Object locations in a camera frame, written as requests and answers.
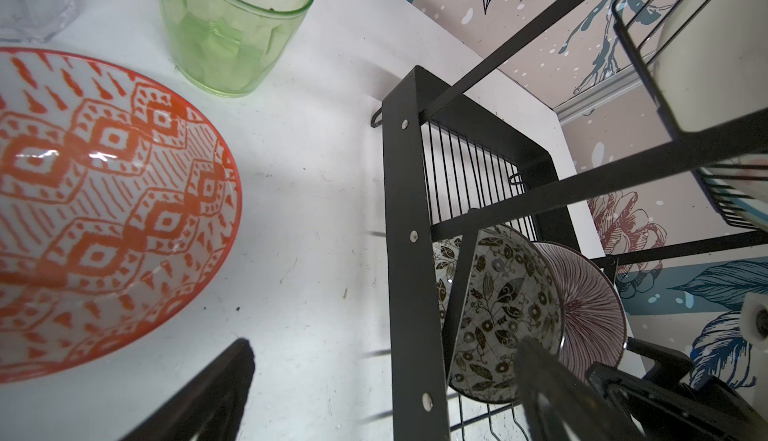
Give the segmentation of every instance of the orange and white plate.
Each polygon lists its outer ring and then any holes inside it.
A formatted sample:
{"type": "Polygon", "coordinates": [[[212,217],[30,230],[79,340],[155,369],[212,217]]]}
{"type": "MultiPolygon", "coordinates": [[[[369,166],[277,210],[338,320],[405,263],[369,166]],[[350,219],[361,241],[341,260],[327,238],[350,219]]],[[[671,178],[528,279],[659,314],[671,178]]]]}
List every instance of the orange and white plate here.
{"type": "Polygon", "coordinates": [[[240,179],[210,122],[113,64],[0,48],[0,383],[117,350],[226,258],[240,179]]]}

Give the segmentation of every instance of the white table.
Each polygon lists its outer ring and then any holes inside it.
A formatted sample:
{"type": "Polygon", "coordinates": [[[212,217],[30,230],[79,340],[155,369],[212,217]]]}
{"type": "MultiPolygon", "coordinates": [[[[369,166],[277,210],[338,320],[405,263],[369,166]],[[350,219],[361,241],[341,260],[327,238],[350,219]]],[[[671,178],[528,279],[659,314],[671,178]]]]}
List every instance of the white table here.
{"type": "MultiPolygon", "coordinates": [[[[480,58],[405,0],[315,0],[253,94],[217,98],[170,60],[158,0],[82,0],[52,49],[121,64],[176,90],[224,137],[243,181],[240,231],[208,287],[109,356],[0,387],[4,439],[116,439],[237,337],[256,373],[240,439],[390,439],[381,130],[370,115],[420,64],[453,83],[480,58]]],[[[575,174],[554,112],[501,72],[468,95],[575,174]]],[[[602,249],[586,203],[581,249],[602,249]]],[[[642,373],[628,354],[623,367],[642,373]]]]}

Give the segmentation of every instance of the floral plate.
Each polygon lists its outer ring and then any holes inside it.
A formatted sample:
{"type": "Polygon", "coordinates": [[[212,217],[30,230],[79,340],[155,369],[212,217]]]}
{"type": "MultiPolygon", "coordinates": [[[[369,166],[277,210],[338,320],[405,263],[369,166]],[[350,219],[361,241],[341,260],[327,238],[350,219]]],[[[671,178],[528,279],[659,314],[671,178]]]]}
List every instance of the floral plate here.
{"type": "Polygon", "coordinates": [[[535,241],[554,270],[563,296],[565,340],[560,362],[587,382],[592,363],[616,367],[627,342],[627,320],[613,284],[581,253],[561,244],[535,241]]]}
{"type": "MultiPolygon", "coordinates": [[[[456,271],[459,238],[432,244],[441,318],[456,271]]],[[[557,354],[563,308],[552,268],[523,235],[506,226],[480,230],[449,384],[481,403],[517,398],[514,358],[530,336],[557,354]]]]}
{"type": "Polygon", "coordinates": [[[0,383],[152,331],[218,271],[240,181],[216,129],[144,76],[0,48],[0,383]]]}

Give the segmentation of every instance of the green glass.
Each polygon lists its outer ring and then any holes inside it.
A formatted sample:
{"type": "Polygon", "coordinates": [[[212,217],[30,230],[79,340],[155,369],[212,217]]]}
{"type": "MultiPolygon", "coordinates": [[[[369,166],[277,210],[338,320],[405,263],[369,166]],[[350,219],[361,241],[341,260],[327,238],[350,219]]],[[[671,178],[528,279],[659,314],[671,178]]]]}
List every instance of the green glass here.
{"type": "Polygon", "coordinates": [[[234,98],[272,70],[314,0],[160,0],[170,52],[198,87],[234,98]]]}

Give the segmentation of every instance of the screw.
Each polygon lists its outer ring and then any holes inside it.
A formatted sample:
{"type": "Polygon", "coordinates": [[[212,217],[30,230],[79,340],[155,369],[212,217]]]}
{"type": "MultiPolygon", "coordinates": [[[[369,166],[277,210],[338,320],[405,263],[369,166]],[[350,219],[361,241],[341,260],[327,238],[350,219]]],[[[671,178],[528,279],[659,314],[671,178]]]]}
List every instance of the screw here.
{"type": "Polygon", "coordinates": [[[432,397],[427,393],[422,394],[422,405],[427,412],[432,411],[432,397]]]}

